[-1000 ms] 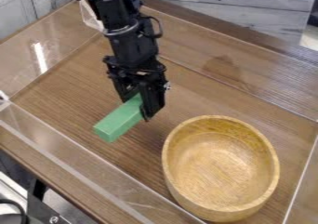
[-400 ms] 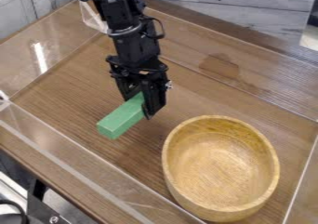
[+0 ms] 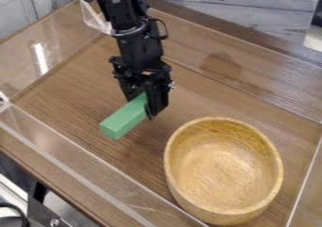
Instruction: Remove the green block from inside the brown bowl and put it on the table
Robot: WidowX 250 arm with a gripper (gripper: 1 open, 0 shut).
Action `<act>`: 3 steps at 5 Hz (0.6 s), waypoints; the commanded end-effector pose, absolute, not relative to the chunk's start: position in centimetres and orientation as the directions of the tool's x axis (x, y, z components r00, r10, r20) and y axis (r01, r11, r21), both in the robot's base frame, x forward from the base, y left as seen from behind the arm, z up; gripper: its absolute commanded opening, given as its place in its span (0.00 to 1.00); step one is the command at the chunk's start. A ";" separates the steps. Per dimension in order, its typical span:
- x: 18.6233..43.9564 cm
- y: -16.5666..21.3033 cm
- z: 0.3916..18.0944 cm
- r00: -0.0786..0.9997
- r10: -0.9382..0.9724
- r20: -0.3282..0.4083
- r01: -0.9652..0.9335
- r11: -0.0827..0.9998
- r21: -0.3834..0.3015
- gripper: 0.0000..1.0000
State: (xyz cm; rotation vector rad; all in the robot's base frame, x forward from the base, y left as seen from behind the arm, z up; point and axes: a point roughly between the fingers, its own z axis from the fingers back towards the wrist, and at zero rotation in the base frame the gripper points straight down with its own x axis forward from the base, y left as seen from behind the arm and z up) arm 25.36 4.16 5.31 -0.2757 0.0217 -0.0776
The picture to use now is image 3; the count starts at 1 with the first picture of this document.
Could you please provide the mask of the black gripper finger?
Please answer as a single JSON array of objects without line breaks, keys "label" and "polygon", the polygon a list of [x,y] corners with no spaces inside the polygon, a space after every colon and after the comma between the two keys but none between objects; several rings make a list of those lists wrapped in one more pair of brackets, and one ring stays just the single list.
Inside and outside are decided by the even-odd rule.
[{"label": "black gripper finger", "polygon": [[143,93],[144,76],[121,77],[117,81],[127,101]]},{"label": "black gripper finger", "polygon": [[147,80],[144,93],[147,98],[145,112],[149,120],[153,120],[168,106],[169,81],[164,79]]}]

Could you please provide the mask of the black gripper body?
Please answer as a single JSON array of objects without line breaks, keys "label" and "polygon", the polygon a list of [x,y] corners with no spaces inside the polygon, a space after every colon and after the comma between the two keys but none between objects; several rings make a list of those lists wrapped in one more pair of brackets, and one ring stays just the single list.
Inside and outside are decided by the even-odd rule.
[{"label": "black gripper body", "polygon": [[147,63],[141,65],[129,64],[124,62],[121,57],[111,57],[109,62],[113,65],[113,75],[116,80],[121,77],[131,77],[131,76],[144,76],[147,80],[157,80],[164,79],[169,81],[169,87],[172,84],[171,79],[171,66],[161,61],[159,58],[152,59]]}]

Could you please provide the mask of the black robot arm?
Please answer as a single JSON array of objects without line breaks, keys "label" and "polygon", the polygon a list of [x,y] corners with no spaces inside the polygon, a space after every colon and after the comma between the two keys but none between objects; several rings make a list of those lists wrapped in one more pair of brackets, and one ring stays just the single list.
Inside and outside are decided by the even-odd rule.
[{"label": "black robot arm", "polygon": [[97,2],[104,21],[112,27],[119,55],[111,56],[109,62],[125,100],[133,100],[143,93],[144,111],[153,119],[168,107],[173,84],[171,66],[161,60],[161,42],[168,38],[168,31],[161,34],[159,29],[163,21],[148,15],[148,0],[84,1]]}]

